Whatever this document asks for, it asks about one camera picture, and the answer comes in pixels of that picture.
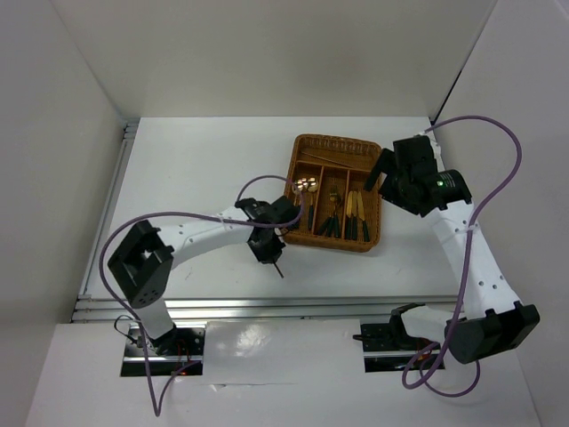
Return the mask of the copper chopstick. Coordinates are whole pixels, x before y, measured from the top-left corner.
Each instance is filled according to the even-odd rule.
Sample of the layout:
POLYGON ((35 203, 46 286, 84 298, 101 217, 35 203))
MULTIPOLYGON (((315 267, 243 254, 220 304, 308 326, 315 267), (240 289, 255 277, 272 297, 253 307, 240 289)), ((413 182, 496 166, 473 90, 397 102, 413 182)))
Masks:
POLYGON ((276 269, 278 275, 280 276, 280 278, 284 278, 284 274, 283 274, 282 271, 279 269, 279 267, 277 266, 276 262, 273 262, 273 265, 275 266, 275 269, 276 269))
POLYGON ((306 152, 301 152, 301 158, 297 159, 297 162, 311 162, 312 160, 318 160, 321 162, 325 162, 326 164, 337 165, 337 166, 341 166, 341 167, 352 169, 352 170, 359 170, 359 171, 364 171, 364 172, 370 172, 372 170, 371 167, 347 164, 345 162, 333 160, 333 159, 326 158, 326 157, 321 157, 321 156, 306 153, 306 152))

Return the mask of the gold knife green handle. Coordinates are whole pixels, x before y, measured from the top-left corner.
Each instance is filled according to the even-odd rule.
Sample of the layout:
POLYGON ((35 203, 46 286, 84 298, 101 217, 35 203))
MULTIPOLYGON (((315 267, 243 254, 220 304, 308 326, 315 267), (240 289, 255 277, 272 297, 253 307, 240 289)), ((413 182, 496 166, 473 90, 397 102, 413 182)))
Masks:
POLYGON ((350 191, 346 202, 346 224, 345 224, 345 238, 352 239, 352 218, 353 218, 353 196, 354 191, 350 191))
POLYGON ((362 222, 364 242, 369 242, 370 241, 370 234, 369 234, 369 229, 368 229, 367 222, 365 219, 364 200, 363 200, 363 195, 361 192, 357 193, 357 213, 358 213, 358 217, 359 217, 360 221, 362 222))
POLYGON ((357 241, 358 239, 358 227, 357 227, 357 196, 358 192, 356 190, 351 192, 352 208, 351 208, 351 230, 350 237, 352 240, 357 241))

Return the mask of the brown wicker cutlery tray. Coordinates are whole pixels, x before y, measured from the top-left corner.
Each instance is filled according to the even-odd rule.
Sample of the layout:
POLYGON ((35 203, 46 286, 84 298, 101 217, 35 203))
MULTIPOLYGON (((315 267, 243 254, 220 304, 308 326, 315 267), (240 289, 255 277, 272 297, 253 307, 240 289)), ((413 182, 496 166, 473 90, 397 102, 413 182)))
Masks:
POLYGON ((287 244, 366 253, 381 238, 379 185, 365 183, 382 147, 372 141, 304 133, 296 137, 284 194, 305 204, 299 222, 284 231, 287 244))

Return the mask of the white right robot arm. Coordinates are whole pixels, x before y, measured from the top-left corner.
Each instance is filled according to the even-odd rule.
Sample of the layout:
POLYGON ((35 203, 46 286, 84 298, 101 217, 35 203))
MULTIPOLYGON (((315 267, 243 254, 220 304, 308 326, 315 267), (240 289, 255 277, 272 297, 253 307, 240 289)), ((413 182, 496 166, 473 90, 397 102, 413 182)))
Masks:
POLYGON ((391 344, 406 349, 425 338, 445 345, 463 365, 518 347, 541 317, 534 305, 521 302, 503 276, 461 174, 439 170, 429 137, 418 135, 381 152, 365 189, 377 181, 384 200, 429 224, 459 282, 456 321, 450 311, 425 304, 396 308, 389 320, 391 344))

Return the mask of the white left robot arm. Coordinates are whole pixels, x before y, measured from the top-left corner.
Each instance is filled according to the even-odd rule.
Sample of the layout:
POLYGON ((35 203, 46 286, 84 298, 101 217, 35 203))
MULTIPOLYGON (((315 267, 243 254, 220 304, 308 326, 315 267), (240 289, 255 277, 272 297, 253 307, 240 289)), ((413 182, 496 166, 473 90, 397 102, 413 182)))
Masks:
POLYGON ((145 345, 172 355, 191 340, 175 326, 164 300, 171 271, 199 255, 246 243, 261 264, 276 264, 285 243, 277 235, 301 217, 301 208, 281 196, 268 203, 244 198, 215 215, 155 227, 137 220, 108 259, 108 269, 144 328, 145 345))

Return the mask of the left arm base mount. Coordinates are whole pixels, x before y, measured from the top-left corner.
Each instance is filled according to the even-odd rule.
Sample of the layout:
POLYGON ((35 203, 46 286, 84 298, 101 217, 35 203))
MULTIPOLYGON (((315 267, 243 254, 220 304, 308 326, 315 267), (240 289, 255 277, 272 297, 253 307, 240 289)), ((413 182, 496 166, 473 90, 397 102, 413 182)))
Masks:
POLYGON ((142 377, 146 375, 144 351, 148 353, 149 372, 152 376, 169 376, 179 369, 182 376, 200 376, 204 370, 204 326, 177 326, 165 338, 142 339, 139 325, 126 315, 119 316, 114 329, 125 338, 120 375, 142 377))

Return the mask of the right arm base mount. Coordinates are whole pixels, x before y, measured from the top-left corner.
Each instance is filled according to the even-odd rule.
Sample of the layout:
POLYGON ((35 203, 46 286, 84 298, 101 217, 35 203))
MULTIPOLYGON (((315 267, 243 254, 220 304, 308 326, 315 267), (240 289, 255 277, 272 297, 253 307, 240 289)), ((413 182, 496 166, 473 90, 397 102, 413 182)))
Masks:
POLYGON ((388 323, 360 325, 360 332, 353 334, 352 339, 362 345, 366 373, 402 372, 415 353, 431 344, 425 338, 409 336, 404 330, 401 315, 419 307, 422 304, 407 304, 392 310, 388 323))

